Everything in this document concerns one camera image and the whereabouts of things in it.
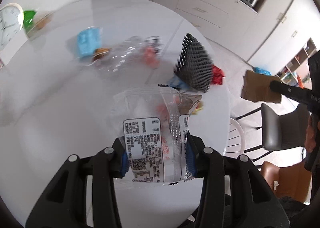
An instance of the chair backrest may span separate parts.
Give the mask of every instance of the chair backrest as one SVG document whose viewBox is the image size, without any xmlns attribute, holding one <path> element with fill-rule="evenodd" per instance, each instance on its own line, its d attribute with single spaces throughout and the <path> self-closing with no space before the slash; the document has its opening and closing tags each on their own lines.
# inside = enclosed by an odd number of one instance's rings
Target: chair backrest
<svg viewBox="0 0 320 228">
<path fill-rule="evenodd" d="M 307 106 L 299 104 L 286 115 L 277 115 L 268 105 L 261 104 L 262 145 L 269 151 L 304 147 L 308 118 Z"/>
<path fill-rule="evenodd" d="M 265 150 L 281 150 L 281 124 L 279 115 L 268 105 L 261 104 L 262 145 Z"/>
<path fill-rule="evenodd" d="M 304 147 L 309 116 L 304 104 L 299 104 L 292 113 L 280 116 L 282 149 Z"/>
<path fill-rule="evenodd" d="M 244 147 L 244 131 L 236 120 L 230 118 L 229 135 L 223 155 L 236 159 L 240 154 L 244 153 Z"/>
<path fill-rule="evenodd" d="M 304 168 L 304 161 L 284 168 L 265 161 L 260 173 L 278 198 L 290 196 L 301 203 L 307 200 L 311 172 Z M 274 181 L 279 184 L 276 190 Z"/>
</svg>

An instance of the brown leather chair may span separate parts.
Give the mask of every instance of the brown leather chair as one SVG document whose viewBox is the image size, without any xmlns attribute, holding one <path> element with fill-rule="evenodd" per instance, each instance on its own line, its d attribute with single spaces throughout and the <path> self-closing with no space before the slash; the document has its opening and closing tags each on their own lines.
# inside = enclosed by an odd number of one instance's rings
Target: brown leather chair
<svg viewBox="0 0 320 228">
<path fill-rule="evenodd" d="M 278 198 L 290 196 L 301 203 L 307 200 L 311 172 L 304 168 L 304 161 L 284 168 L 265 161 L 260 173 Z M 276 190 L 274 190 L 274 181 L 279 183 Z"/>
</svg>

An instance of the white tabletop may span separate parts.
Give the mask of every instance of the white tabletop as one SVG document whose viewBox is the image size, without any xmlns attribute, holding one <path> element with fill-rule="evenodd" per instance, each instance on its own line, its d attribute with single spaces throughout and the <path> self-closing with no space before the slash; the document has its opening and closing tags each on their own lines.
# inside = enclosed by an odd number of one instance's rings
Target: white tabletop
<svg viewBox="0 0 320 228">
<path fill-rule="evenodd" d="M 110 78 L 84 67 L 76 59 L 75 36 L 90 26 L 102 27 L 106 47 L 133 35 L 160 36 L 160 67 L 136 65 Z M 80 0 L 56 11 L 38 37 L 27 41 L 0 71 L 0 195 L 21 224 L 70 154 L 92 156 L 113 143 L 116 134 L 106 121 L 113 95 L 145 83 L 165 83 L 172 76 L 187 32 L 214 60 L 200 32 L 159 4 Z M 203 101 L 204 109 L 190 118 L 190 133 L 222 154 L 230 115 L 228 88 L 211 86 Z M 199 205 L 202 179 L 125 186 L 116 183 L 124 228 L 174 228 Z"/>
</svg>

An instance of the drawer handle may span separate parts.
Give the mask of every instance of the drawer handle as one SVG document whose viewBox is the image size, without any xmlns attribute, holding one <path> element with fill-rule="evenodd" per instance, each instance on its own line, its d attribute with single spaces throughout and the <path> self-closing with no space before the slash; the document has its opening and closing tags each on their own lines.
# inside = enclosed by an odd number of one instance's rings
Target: drawer handle
<svg viewBox="0 0 320 228">
<path fill-rule="evenodd" d="M 297 33 L 298 33 L 297 31 L 294 31 L 291 37 L 294 38 L 297 35 Z"/>
<path fill-rule="evenodd" d="M 201 26 L 200 25 L 198 25 L 198 24 L 195 24 L 195 23 L 191 23 L 194 27 L 196 27 L 196 28 L 201 28 Z"/>
<path fill-rule="evenodd" d="M 193 9 L 202 13 L 207 13 L 207 11 L 200 9 L 199 7 L 194 7 Z"/>
</svg>

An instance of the plastic bag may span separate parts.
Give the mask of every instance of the plastic bag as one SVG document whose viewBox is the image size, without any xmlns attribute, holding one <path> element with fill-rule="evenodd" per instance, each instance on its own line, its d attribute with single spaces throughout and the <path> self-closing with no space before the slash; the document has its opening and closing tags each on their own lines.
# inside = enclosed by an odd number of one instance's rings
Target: plastic bag
<svg viewBox="0 0 320 228">
<path fill-rule="evenodd" d="M 177 182 L 188 176 L 188 118 L 201 95 L 146 86 L 114 96 L 109 115 L 126 148 L 135 182 Z"/>
</svg>

